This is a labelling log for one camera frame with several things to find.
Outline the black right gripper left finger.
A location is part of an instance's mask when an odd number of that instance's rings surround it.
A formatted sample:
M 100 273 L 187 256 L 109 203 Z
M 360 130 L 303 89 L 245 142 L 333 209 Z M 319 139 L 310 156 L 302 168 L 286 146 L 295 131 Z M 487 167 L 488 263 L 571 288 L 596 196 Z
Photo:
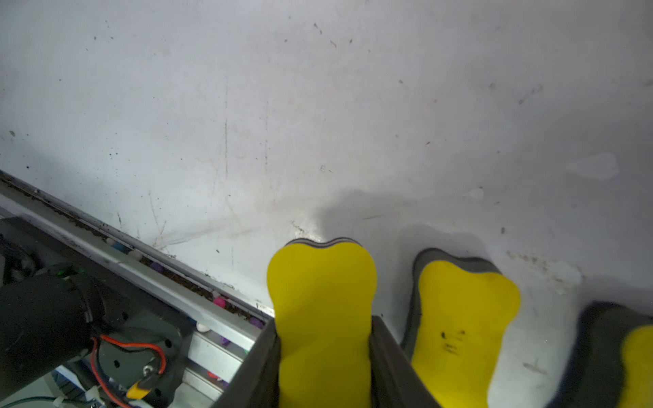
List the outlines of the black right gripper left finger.
M 278 407 L 281 348 L 275 321 L 270 321 L 213 408 Z

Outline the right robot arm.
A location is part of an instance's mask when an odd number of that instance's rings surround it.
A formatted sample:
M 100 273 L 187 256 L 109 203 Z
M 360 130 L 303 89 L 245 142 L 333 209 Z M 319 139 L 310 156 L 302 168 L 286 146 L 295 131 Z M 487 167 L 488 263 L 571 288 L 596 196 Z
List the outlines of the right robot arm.
M 45 274 L 1 290 L 1 384 L 9 394 L 83 350 L 110 343 L 107 262 L 75 258 L 81 272 Z M 376 268 L 359 243 L 290 241 L 270 261 L 275 318 L 256 331 L 219 407 L 434 407 L 382 320 L 372 314 Z

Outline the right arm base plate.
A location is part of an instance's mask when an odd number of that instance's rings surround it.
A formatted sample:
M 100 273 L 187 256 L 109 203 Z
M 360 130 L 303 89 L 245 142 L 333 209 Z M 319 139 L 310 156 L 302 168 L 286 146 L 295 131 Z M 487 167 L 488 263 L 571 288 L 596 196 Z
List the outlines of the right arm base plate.
M 109 401 L 139 381 L 166 407 L 190 320 L 27 221 L 1 222 L 1 395 L 69 364 Z

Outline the yellow eraser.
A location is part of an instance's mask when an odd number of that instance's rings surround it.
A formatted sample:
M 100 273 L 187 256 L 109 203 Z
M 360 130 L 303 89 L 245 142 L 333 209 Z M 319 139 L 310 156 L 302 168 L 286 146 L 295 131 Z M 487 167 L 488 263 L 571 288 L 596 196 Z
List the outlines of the yellow eraser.
M 486 407 L 520 289 L 490 261 L 421 251 L 401 348 L 442 407 Z

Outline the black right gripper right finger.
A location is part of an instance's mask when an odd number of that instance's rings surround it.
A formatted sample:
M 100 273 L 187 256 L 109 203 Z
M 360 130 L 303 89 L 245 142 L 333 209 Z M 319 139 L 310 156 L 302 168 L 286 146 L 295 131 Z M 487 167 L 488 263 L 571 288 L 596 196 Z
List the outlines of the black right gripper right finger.
M 369 338 L 373 407 L 440 407 L 379 316 Z

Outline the aluminium rail front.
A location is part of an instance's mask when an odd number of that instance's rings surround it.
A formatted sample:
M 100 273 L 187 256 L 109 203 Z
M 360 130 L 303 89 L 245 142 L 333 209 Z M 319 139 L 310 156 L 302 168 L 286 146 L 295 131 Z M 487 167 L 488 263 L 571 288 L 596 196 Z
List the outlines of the aluminium rail front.
M 50 407 L 276 407 L 268 319 L 136 239 L 1 176 L 1 397 Z

